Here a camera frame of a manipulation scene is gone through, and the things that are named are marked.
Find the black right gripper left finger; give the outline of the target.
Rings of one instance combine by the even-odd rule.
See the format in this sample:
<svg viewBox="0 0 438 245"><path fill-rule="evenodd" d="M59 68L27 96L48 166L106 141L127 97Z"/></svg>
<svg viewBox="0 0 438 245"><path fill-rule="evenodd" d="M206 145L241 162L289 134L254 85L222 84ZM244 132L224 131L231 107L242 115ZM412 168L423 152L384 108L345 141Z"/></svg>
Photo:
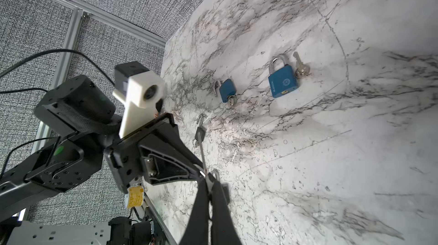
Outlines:
<svg viewBox="0 0 438 245"><path fill-rule="evenodd" d="M198 183L198 192L184 235L179 245L207 245L209 221L209 195L206 180Z"/></svg>

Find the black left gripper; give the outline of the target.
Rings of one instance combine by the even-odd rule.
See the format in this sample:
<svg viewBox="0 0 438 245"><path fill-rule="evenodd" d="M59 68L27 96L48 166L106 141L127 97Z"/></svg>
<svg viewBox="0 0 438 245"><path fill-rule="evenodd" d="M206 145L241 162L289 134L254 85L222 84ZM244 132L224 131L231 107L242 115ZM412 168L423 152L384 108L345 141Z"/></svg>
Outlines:
<svg viewBox="0 0 438 245"><path fill-rule="evenodd" d="M131 182L143 175L151 185L198 181L201 161L180 140L174 116L164 113L105 148L104 157L117 188L128 193Z"/></svg>

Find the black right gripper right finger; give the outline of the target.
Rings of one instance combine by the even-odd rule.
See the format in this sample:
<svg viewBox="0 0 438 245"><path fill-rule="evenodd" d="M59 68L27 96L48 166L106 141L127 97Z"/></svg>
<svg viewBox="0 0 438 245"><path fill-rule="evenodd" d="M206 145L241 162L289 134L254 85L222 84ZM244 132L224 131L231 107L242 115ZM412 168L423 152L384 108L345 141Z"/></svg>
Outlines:
<svg viewBox="0 0 438 245"><path fill-rule="evenodd" d="M236 229L228 209L227 199L221 183L213 182L211 190L212 203L212 245L241 245Z"/></svg>

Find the black padlock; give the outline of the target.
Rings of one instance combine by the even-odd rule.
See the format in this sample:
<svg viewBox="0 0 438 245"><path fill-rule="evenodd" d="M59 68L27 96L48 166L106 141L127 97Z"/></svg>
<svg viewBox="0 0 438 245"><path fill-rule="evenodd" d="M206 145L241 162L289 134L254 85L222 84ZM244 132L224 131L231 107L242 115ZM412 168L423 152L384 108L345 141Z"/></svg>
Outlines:
<svg viewBox="0 0 438 245"><path fill-rule="evenodd" d="M204 118L205 118L205 114L201 114L197 118L197 130L195 133L195 139L193 140L193 145L194 146L197 145L200 148L200 153L201 153L201 158L202 158L202 163L203 163L204 177L206 179L208 193L211 193L214 183L209 176L209 172L208 172L207 165L206 165L204 148L203 148L203 141L204 141L204 137L205 137L205 130L203 129Z"/></svg>

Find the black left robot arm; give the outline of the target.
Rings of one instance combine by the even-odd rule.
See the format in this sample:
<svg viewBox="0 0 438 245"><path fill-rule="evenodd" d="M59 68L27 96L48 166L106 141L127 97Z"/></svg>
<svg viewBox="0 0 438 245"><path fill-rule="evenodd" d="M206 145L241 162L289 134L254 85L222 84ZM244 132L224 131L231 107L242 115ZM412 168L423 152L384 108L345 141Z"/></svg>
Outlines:
<svg viewBox="0 0 438 245"><path fill-rule="evenodd" d="M173 116L154 114L163 86L158 76L129 78L125 96L113 93L124 104L122 118L114 116L100 130L86 128L50 143L6 172L1 178L1 219L77 187L103 162L124 194L138 176L152 185L198 179L202 162L180 140Z"/></svg>

